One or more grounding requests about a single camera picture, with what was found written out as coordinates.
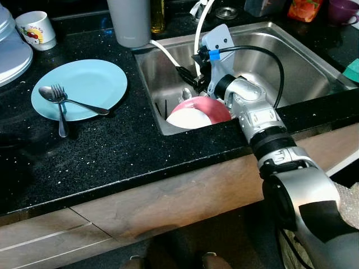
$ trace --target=blue tape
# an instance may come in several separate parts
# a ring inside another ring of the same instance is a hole
[[[220,60],[219,49],[209,51],[209,59],[211,61]]]

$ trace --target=white plate stack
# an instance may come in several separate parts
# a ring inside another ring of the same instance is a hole
[[[33,50],[22,41],[9,10],[0,4],[0,87],[23,74],[33,59]]]

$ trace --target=black countertop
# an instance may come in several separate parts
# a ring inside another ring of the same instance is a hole
[[[323,16],[305,24],[285,16],[254,18],[242,12],[227,25],[268,20],[341,72],[358,57],[359,31],[351,26],[328,27]],[[203,31],[221,23],[214,18],[205,23]],[[48,51],[35,51],[30,68],[0,88],[3,217],[36,216],[251,152],[236,120],[162,135],[135,59],[116,42],[107,12],[58,18],[53,24],[58,44]],[[154,39],[193,34],[196,26],[186,12],[179,11],[168,21],[166,31]],[[128,88],[109,116],[69,122],[70,136],[64,139],[58,136],[58,122],[40,116],[30,96],[47,72],[81,59],[117,64],[127,76]],[[290,133],[306,137],[358,122],[358,100],[356,89],[283,107],[278,113]]]

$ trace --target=orange container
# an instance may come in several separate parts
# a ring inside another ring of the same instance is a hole
[[[311,22],[322,3],[323,0],[292,0],[287,16],[298,21]]]

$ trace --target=sink basin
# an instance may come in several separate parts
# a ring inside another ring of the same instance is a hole
[[[355,88],[340,72],[271,22],[237,26],[229,30],[234,45],[265,48],[277,55],[282,62],[284,89],[279,107]],[[159,42],[180,65],[193,74],[196,73],[191,58],[194,53],[194,35],[163,39]],[[198,94],[180,78],[174,65],[158,48],[148,45],[132,52],[162,134],[173,135],[187,131],[169,124],[165,119],[178,105],[183,88],[189,88],[193,96]],[[278,66],[264,53],[253,50],[237,51],[234,71],[237,76],[251,76],[254,80],[265,81],[272,89],[278,90]],[[268,97],[272,99],[275,99],[276,95],[276,92],[268,92]]]

